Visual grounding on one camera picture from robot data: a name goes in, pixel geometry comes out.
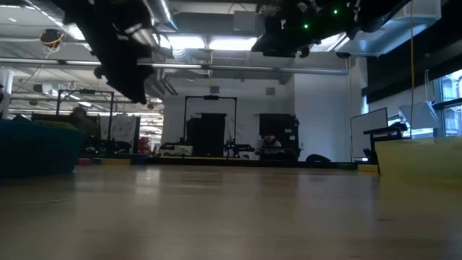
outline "whiteboard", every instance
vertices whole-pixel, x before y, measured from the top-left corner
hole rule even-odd
[[[370,149],[370,135],[364,131],[388,127],[387,108],[382,108],[351,119],[353,159],[366,157],[363,149]]]

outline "black frame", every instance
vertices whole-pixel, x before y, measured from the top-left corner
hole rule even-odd
[[[234,100],[234,140],[236,140],[236,123],[237,123],[237,97],[220,97],[214,95],[205,96],[185,96],[185,113],[183,117],[183,140],[186,140],[186,112],[188,110],[188,99],[190,98],[202,98],[204,100],[220,100],[220,99],[231,99]]]
[[[64,99],[61,101],[61,93],[63,92],[68,92],[69,94],[64,97]],[[56,115],[59,116],[59,108],[61,107],[61,103],[66,101],[67,97],[72,95],[75,92],[79,92],[82,94],[95,94],[96,92],[98,93],[109,93],[110,94],[110,109],[109,109],[109,129],[108,129],[108,141],[110,141],[110,128],[112,126],[112,120],[113,120],[113,106],[114,106],[114,91],[99,91],[99,90],[58,90],[58,100],[56,103]]]
[[[387,108],[380,108],[380,109],[376,109],[374,111],[369,111],[365,114],[362,114],[362,115],[358,115],[358,116],[353,116],[352,118],[349,119],[349,146],[351,147],[351,154],[352,154],[352,162],[356,161],[355,160],[355,156],[354,156],[354,150],[353,150],[353,128],[352,128],[352,120],[355,119],[355,118],[358,118],[360,116],[366,116],[367,114],[370,114],[370,113],[374,113],[374,112],[378,112],[378,111],[381,111],[381,110],[384,110],[385,109],[385,122],[386,122],[386,126],[388,126],[388,109]]]

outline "white board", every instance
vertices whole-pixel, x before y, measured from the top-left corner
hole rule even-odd
[[[383,108],[351,119],[353,159],[366,157],[363,149],[370,149],[370,136],[364,131],[388,127],[387,109]]]

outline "ceiling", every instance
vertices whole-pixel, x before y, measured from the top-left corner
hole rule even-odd
[[[234,38],[254,38],[262,33],[263,21],[257,17],[255,26],[247,28],[246,24],[236,25],[235,15],[246,15],[243,11],[254,12],[256,4],[269,4],[273,1],[245,0],[232,3],[226,0],[195,1],[195,0],[171,0],[170,5],[174,10],[175,23],[180,29],[180,35],[200,37],[204,42],[204,47],[209,47],[210,43],[218,36]],[[58,51],[50,53],[39,41],[39,35],[45,29],[61,29],[59,24],[52,20],[45,12],[34,9],[22,0],[0,0],[0,57],[9,58],[32,58],[32,59],[66,59],[95,61],[95,57],[90,54],[84,42],[67,34],[64,43]],[[312,49],[309,58],[271,58],[263,57],[261,53],[251,53],[249,51],[205,51],[204,49],[189,49],[189,53],[199,63],[209,63],[213,60],[214,64],[243,65],[243,66],[272,66],[272,67],[294,67],[294,68],[318,68],[318,69],[345,69],[345,60],[340,59],[329,48],[319,45]],[[163,61],[177,62],[169,50],[165,49]],[[28,113],[28,110],[50,110],[56,109],[56,99],[53,93],[38,93],[33,91],[34,84],[44,82],[51,83],[54,89],[74,89],[83,88],[114,91],[105,84],[104,79],[96,79],[92,68],[87,67],[63,67],[63,66],[31,66],[27,64],[0,64],[0,66],[14,70],[14,83],[12,94],[12,108],[23,109],[18,113]],[[190,95],[192,90],[197,89],[197,93],[203,93],[207,89],[209,81],[209,71],[189,71],[167,69],[167,78],[179,95]],[[285,85],[291,74],[287,73],[266,73],[251,71],[214,71],[213,79],[229,80],[234,82],[239,79],[241,82],[254,79],[272,80],[279,85]],[[233,87],[233,84],[222,84],[222,87]],[[97,106],[88,108],[90,111],[106,112],[109,104],[106,101],[109,95],[98,95],[94,97],[74,96],[82,100],[101,101]],[[31,105],[30,99],[40,99],[38,105]],[[115,91],[115,111],[119,112],[144,112],[143,117],[147,120],[158,121],[163,117],[163,105],[157,98],[152,98],[153,109],[148,109],[145,105],[130,104],[120,93]],[[69,111],[76,105],[73,103],[63,103],[61,109]]]

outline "wooden floor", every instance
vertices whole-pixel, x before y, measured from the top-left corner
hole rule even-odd
[[[462,196],[329,170],[77,168],[0,181],[0,259],[462,259]]]

